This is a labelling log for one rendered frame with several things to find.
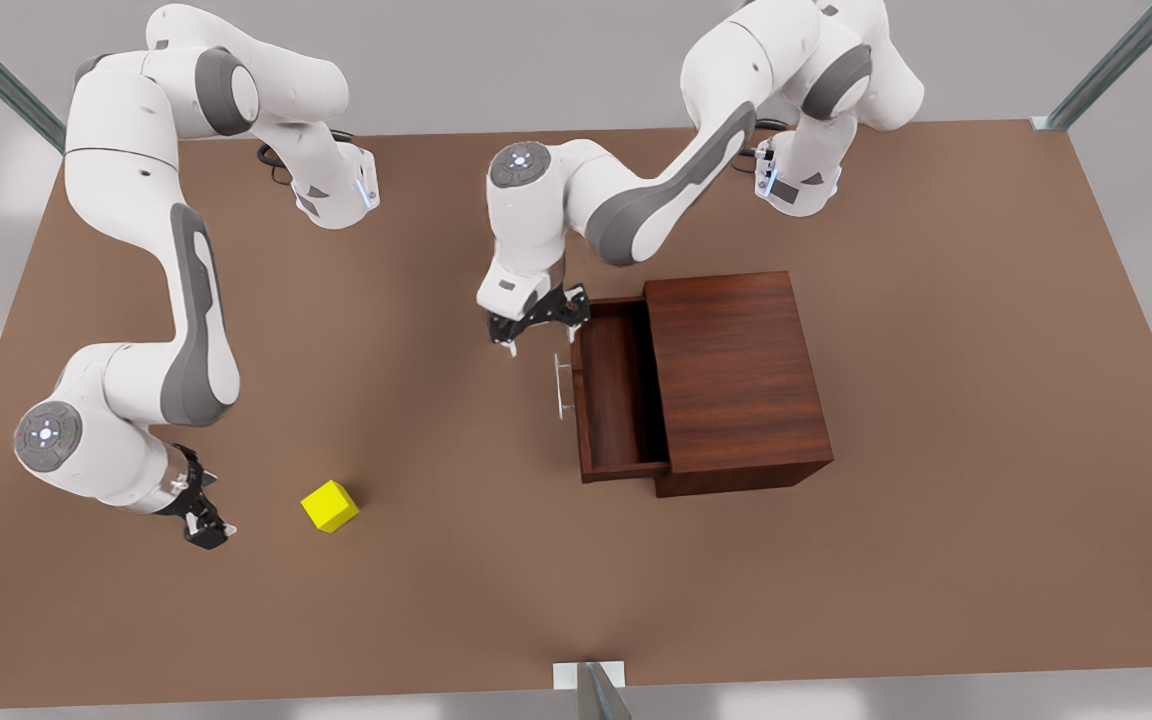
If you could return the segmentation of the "dark wooden cabinet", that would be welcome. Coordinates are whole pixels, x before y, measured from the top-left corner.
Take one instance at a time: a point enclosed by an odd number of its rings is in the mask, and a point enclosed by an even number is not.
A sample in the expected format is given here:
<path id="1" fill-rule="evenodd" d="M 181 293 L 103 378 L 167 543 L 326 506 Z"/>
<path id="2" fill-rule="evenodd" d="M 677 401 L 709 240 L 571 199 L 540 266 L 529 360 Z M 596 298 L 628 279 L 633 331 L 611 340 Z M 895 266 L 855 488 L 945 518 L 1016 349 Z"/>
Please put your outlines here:
<path id="1" fill-rule="evenodd" d="M 657 497 L 795 486 L 835 457 L 786 272 L 644 287 L 669 470 Z"/>

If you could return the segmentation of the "yellow cube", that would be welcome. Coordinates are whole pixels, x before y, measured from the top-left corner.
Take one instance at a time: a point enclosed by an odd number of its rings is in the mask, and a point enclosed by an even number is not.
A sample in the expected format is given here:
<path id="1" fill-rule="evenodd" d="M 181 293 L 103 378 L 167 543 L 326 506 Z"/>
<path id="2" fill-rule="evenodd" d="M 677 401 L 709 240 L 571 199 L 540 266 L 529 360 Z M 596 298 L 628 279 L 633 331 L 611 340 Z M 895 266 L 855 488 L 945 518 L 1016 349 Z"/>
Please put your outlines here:
<path id="1" fill-rule="evenodd" d="M 347 521 L 358 515 L 358 505 L 349 495 L 348 488 L 334 479 L 308 493 L 300 505 L 314 528 L 328 535 L 338 532 Z"/>

